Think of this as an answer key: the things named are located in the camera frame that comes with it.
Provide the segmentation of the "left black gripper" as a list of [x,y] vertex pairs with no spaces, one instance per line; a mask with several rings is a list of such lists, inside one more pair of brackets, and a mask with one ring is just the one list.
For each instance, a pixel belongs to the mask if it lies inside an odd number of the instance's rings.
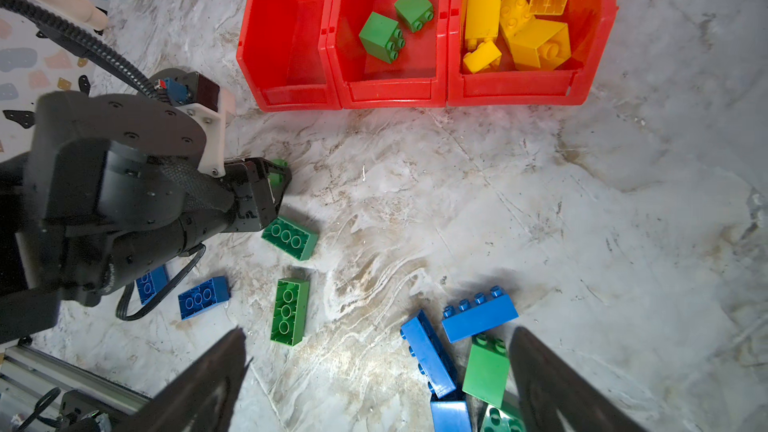
[[[206,144],[182,111],[143,96],[43,96],[14,162],[14,230],[27,305],[86,306],[222,232],[258,232],[292,179],[264,158],[198,171]],[[271,187],[269,173],[285,176]]]

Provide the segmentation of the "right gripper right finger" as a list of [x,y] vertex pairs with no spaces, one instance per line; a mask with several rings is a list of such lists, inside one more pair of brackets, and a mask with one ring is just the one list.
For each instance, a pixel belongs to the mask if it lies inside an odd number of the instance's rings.
[[527,328],[515,329],[509,358],[528,431],[643,429]]

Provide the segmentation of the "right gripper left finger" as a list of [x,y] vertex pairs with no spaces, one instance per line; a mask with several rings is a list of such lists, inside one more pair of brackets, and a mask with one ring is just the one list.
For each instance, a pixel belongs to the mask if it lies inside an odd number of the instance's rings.
[[245,333],[234,328],[116,429],[227,431],[245,374]]

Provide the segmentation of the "yellow brick mid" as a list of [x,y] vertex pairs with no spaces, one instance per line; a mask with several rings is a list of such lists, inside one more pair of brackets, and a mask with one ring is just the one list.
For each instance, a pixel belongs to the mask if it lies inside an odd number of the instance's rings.
[[571,58],[569,27],[564,22],[534,19],[511,38],[508,47],[517,70],[553,71]]

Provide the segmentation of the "light green square brick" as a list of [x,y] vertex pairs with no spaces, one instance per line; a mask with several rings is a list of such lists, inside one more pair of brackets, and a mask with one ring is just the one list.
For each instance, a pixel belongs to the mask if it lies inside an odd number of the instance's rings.
[[434,7],[429,0],[397,0],[395,10],[413,33],[421,31],[434,18]]
[[[288,163],[285,160],[282,159],[272,159],[271,162],[277,166],[280,167],[287,167]],[[269,182],[271,187],[278,187],[282,186],[285,182],[285,176],[281,173],[277,172],[270,172],[269,173]]]

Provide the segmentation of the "yellow square brick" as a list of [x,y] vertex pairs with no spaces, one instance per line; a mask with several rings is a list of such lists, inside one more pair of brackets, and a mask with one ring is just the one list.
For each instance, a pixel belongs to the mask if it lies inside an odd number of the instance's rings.
[[497,39],[501,1],[466,0],[464,44],[467,51]]

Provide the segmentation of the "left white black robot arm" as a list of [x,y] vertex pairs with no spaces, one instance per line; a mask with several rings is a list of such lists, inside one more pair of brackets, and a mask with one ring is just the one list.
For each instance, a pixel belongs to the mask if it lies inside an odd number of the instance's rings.
[[220,233],[277,217],[290,169],[260,157],[215,178],[203,128],[139,95],[42,96],[30,149],[1,163],[1,338],[54,327],[60,306],[93,307]]

